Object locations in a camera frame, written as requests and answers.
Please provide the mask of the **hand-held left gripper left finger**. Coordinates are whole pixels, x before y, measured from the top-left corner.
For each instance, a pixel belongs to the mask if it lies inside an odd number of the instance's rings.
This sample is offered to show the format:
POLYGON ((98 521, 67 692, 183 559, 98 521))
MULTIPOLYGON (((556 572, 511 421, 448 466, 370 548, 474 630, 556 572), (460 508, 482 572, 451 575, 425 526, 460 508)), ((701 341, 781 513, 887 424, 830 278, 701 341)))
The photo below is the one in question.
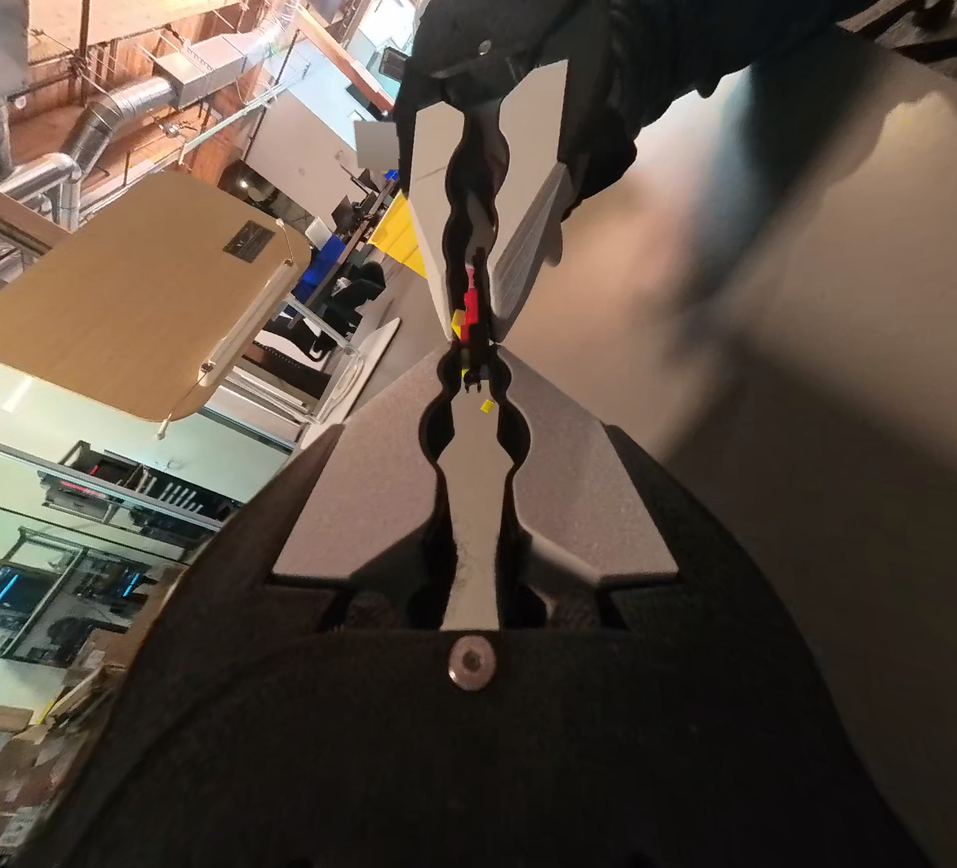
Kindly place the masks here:
POLYGON ((440 347, 344 424, 277 561, 291 586, 374 591, 409 623, 441 623, 456 575, 445 476, 457 345, 440 347))

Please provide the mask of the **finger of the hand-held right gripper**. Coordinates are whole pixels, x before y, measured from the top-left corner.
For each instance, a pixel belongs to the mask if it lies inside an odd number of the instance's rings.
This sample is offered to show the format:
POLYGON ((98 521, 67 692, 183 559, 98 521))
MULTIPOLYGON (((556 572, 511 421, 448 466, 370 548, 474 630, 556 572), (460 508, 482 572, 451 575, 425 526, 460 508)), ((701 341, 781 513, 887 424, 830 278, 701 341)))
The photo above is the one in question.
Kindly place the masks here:
POLYGON ((504 343, 543 265, 563 253, 563 215, 571 201, 559 160, 568 61, 533 70, 501 103, 498 126, 509 152, 495 197, 496 237, 486 263, 490 332, 504 343))
POLYGON ((465 267, 467 224, 461 201, 453 201, 450 173, 464 133, 463 113, 439 103, 417 112, 407 200, 418 251, 437 313, 448 342, 456 311, 464 306, 468 287, 465 267))

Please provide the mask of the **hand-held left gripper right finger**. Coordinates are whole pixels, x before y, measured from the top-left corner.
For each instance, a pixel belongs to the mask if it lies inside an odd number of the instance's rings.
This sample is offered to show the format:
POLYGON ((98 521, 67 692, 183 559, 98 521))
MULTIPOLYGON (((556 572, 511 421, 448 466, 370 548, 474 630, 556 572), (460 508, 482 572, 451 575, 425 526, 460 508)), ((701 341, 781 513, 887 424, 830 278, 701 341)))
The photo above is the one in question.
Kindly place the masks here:
POLYGON ((538 619, 547 601, 674 581, 676 559, 605 425, 504 347, 490 391, 511 460, 496 545, 500 619, 538 619))

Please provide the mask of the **black lego plate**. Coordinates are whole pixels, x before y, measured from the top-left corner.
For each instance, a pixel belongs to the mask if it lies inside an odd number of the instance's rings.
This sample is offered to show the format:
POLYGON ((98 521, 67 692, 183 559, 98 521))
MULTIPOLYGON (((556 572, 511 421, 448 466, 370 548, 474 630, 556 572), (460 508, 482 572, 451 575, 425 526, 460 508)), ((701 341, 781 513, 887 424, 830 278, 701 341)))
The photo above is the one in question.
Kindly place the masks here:
POLYGON ((473 389, 481 390, 483 381, 488 378, 491 366, 489 361, 493 345, 492 313, 489 302, 487 274, 487 248, 477 247, 473 254, 472 264, 469 265, 475 268, 475 282, 480 294, 480 322, 477 331, 473 330, 469 343, 463 345, 460 342, 461 349, 467 348, 472 357, 472 368, 461 374, 462 388, 467 394, 473 389))

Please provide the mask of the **person's right hand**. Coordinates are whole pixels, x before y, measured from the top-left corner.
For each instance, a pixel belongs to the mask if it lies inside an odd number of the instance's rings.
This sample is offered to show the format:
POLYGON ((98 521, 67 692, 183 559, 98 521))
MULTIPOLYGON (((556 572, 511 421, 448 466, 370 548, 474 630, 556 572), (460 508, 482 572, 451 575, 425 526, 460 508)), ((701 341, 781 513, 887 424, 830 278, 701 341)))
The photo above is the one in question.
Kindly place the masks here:
POLYGON ((599 58, 597 96, 572 144, 573 197, 584 201, 616 183, 634 163, 640 132, 696 88, 680 68, 690 28, 681 0, 597 0, 601 43, 576 45, 575 58, 599 58))

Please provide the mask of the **yellow plastic bin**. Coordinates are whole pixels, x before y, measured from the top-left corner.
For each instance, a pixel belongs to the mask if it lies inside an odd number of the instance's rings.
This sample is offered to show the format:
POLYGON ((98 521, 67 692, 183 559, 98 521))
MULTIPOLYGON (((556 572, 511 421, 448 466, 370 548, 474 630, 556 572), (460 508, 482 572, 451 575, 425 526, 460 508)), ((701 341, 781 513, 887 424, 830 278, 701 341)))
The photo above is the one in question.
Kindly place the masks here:
POLYGON ((424 279, 427 277, 412 212, 401 192, 389 204, 385 215, 373 231, 369 243, 424 279))

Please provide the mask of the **white stand base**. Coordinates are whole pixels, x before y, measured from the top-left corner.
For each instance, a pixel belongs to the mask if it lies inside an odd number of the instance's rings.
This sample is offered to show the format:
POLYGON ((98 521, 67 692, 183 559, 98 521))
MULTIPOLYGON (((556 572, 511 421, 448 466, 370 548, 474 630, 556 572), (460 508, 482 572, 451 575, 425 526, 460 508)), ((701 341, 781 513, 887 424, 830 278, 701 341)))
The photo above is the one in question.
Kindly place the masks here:
POLYGON ((376 371, 381 359, 397 335, 401 319, 396 317, 380 325, 360 342, 348 357, 343 373, 335 380, 325 402, 319 408, 315 429, 341 424, 350 416, 359 396, 376 371))

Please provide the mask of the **black office chair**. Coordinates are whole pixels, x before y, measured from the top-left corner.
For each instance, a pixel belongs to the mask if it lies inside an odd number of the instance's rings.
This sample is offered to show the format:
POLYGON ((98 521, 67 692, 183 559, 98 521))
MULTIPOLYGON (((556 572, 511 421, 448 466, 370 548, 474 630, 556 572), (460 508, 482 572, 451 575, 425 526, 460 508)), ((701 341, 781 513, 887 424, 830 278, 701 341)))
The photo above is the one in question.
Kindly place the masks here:
POLYGON ((367 262, 355 269, 343 288, 329 298, 325 321, 341 336, 350 336, 358 326, 358 310, 369 301, 378 299, 386 288, 386 274, 382 264, 367 262))

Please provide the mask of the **blue plastic rack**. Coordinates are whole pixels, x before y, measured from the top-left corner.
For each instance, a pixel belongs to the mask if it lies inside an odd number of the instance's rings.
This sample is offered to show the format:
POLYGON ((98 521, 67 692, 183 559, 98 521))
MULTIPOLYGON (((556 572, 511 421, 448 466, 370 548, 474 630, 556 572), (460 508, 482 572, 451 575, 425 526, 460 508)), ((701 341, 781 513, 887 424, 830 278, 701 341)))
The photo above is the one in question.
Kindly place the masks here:
POLYGON ((306 231, 313 256, 304 275, 292 293, 296 300, 307 302, 327 275, 340 265, 341 259, 352 238, 362 233, 361 241, 367 240, 377 228, 400 189, 399 171, 390 169, 385 173, 385 183, 380 188, 371 173, 364 170, 354 183, 365 194, 358 201, 345 196, 333 209, 331 223, 316 217, 306 231))

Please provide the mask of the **black equipment rack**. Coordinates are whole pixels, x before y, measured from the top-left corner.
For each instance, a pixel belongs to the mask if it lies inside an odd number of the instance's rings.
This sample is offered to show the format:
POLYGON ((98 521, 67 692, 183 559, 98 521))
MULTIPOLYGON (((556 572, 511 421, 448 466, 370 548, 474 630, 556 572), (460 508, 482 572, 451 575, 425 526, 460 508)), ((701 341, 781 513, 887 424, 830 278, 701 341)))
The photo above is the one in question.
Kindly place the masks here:
POLYGON ((85 441, 58 462, 2 445, 2 658, 66 669, 130 631, 243 505, 85 441))

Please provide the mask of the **light wooden table board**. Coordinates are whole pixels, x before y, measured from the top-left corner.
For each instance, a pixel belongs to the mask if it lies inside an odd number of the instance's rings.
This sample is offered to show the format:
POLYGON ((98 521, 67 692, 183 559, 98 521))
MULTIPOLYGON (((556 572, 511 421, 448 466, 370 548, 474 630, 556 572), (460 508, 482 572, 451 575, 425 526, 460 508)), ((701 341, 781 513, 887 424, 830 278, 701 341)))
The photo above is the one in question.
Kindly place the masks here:
POLYGON ((149 423, 183 420, 311 258, 282 220, 185 172, 150 175, 2 291, 2 366, 149 423))

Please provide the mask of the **stack of cardboard boxes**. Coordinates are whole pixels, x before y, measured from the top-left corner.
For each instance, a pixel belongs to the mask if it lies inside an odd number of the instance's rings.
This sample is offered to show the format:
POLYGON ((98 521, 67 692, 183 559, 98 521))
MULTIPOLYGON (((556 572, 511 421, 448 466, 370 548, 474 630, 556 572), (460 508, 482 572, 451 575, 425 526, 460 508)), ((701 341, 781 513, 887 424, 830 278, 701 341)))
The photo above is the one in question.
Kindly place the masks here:
POLYGON ((38 723, 12 735, 1 753, 2 866, 14 856, 66 789, 126 671, 118 633, 96 630, 66 673, 66 689, 38 723))

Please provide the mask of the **silver ventilation duct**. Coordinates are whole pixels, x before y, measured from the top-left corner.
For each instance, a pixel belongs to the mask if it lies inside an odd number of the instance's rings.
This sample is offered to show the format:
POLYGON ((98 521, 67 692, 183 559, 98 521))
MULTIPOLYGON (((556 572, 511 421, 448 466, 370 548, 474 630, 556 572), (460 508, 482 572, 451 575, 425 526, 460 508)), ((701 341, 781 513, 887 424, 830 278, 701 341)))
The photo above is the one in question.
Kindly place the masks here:
POLYGON ((153 61, 155 74, 122 86, 86 106, 68 136, 64 151, 51 152, 15 168, 2 181, 2 194, 24 203, 56 195, 54 221, 76 229, 82 181, 119 132, 162 109, 186 109, 239 81, 278 53, 302 0, 274 0, 257 26, 208 38, 153 61))

